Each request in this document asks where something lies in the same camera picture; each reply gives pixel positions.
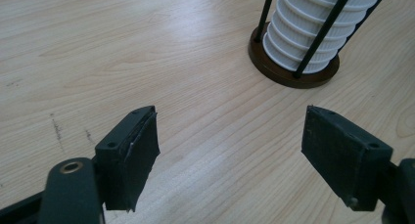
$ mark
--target wood grain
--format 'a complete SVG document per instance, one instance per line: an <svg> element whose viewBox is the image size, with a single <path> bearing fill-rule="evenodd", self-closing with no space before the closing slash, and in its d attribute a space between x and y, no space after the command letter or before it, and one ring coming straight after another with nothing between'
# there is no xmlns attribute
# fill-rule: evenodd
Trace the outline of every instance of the wood grain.
<svg viewBox="0 0 415 224"><path fill-rule="evenodd" d="M384 0L326 85L264 77L247 46L264 0L0 0L0 207L93 157L155 105L161 155L135 213L108 223L381 223L352 212L300 153L305 107L415 157L414 0Z"/></svg>

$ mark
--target table surface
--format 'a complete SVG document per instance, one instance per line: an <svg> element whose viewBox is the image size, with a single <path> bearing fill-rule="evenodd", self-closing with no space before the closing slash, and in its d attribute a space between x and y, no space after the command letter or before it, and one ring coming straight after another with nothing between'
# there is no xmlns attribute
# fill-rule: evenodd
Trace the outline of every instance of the table surface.
<svg viewBox="0 0 415 224"><path fill-rule="evenodd" d="M137 211L108 223L381 223L381 202L345 207L301 134L314 105L391 145L393 162L415 157L414 1L384 0L334 78L299 90L248 56L264 0L0 0L0 206L155 105L161 155Z"/></svg>

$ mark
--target screw hole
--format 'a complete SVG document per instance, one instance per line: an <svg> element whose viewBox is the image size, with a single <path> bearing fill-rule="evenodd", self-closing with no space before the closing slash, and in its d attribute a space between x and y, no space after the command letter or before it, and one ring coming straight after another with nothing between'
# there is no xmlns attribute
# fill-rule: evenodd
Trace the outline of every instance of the screw hole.
<svg viewBox="0 0 415 224"><path fill-rule="evenodd" d="M68 174L79 170L83 166L80 161L69 162L61 167L61 173Z"/></svg>
<svg viewBox="0 0 415 224"><path fill-rule="evenodd" d="M369 147L371 147L371 148L379 148L380 146L379 146L379 144L371 143L371 144L369 144Z"/></svg>
<svg viewBox="0 0 415 224"><path fill-rule="evenodd" d="M109 147L109 148L114 148L115 146L116 146L116 143L114 143L114 142L111 142L111 143L107 144L107 147Z"/></svg>

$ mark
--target light wooden surface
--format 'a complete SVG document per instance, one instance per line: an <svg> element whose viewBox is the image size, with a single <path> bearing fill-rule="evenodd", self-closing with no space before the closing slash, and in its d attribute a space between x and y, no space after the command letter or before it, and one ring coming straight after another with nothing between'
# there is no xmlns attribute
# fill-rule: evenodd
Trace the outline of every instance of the light wooden surface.
<svg viewBox="0 0 415 224"><path fill-rule="evenodd" d="M155 105L161 155L137 211L108 223L380 223L380 202L345 207L301 133L315 105L391 145L393 162L415 157L414 1L385 0L336 76L297 90L248 56L264 0L0 0L0 206Z"/></svg>

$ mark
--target scratch mark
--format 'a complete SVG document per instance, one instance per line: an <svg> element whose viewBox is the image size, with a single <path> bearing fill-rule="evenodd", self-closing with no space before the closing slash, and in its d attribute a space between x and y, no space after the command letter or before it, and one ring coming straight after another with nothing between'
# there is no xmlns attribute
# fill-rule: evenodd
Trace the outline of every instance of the scratch mark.
<svg viewBox="0 0 415 224"><path fill-rule="evenodd" d="M62 152L65 152L64 147L62 146L62 128L59 124L55 121L54 114L51 113L50 116L52 117L52 124L55 129L56 139L59 142L59 146L61 147Z"/></svg>
<svg viewBox="0 0 415 224"><path fill-rule="evenodd" d="M23 79L17 79L15 81L12 81L10 83L8 83L6 86L7 87L11 87L11 86L19 86L19 82L21 82Z"/></svg>
<svg viewBox="0 0 415 224"><path fill-rule="evenodd" d="M94 140L93 140L93 139L92 139L92 137L91 137L91 133L90 133L87 129L85 129L85 133L86 133L86 138L88 139L88 141L89 141L91 144L95 145L95 142L94 142Z"/></svg>

